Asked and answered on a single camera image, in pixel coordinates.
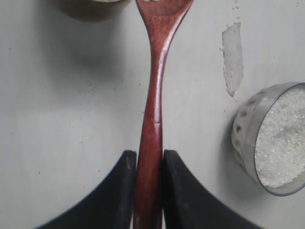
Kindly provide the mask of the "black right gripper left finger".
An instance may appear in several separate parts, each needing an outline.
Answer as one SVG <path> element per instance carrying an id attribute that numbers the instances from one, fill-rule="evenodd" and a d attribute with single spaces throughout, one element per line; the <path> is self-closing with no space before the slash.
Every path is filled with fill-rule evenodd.
<path id="1" fill-rule="evenodd" d="M 132 218 L 137 154 L 123 151 L 107 177 L 77 205 L 40 229 L 128 229 Z"/>

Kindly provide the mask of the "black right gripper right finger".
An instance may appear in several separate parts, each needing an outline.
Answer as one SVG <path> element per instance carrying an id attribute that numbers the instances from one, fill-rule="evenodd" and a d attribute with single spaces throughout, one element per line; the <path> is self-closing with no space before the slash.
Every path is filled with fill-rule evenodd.
<path id="1" fill-rule="evenodd" d="M 174 150 L 163 155 L 163 212 L 167 229 L 256 229 L 215 198 Z"/>

